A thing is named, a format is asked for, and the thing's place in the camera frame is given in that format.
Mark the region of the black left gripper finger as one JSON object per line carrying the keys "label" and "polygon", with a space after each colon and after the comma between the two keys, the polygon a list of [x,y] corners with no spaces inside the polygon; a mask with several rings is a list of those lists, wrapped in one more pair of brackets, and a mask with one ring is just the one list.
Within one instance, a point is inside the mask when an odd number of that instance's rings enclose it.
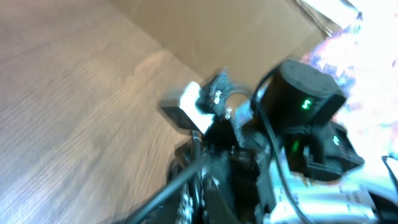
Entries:
{"label": "black left gripper finger", "polygon": [[189,193],[188,184],[185,184],[180,192],[180,203],[177,209],[177,224],[192,224],[193,213],[193,200]]}

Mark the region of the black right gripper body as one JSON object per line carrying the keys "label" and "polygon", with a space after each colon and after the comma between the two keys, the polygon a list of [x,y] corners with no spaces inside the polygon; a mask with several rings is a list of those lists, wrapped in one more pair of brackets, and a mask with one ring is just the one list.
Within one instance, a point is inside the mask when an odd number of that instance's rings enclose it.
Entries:
{"label": "black right gripper body", "polygon": [[271,70],[251,89],[232,81],[224,67],[202,86],[197,105],[215,115],[201,144],[211,157],[201,176],[203,223],[263,223],[275,208],[270,166],[280,148],[276,81]]}

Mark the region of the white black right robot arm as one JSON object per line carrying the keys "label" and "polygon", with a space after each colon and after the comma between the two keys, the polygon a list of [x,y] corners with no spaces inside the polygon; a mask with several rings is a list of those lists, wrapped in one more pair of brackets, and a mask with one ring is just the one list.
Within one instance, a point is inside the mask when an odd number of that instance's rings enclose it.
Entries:
{"label": "white black right robot arm", "polygon": [[346,96],[331,76],[294,60],[260,82],[264,94],[232,84],[225,72],[189,84],[191,124],[218,163],[193,182],[204,223],[396,223],[397,203],[363,187],[291,189],[282,168],[336,182],[363,166],[346,129],[332,120]]}

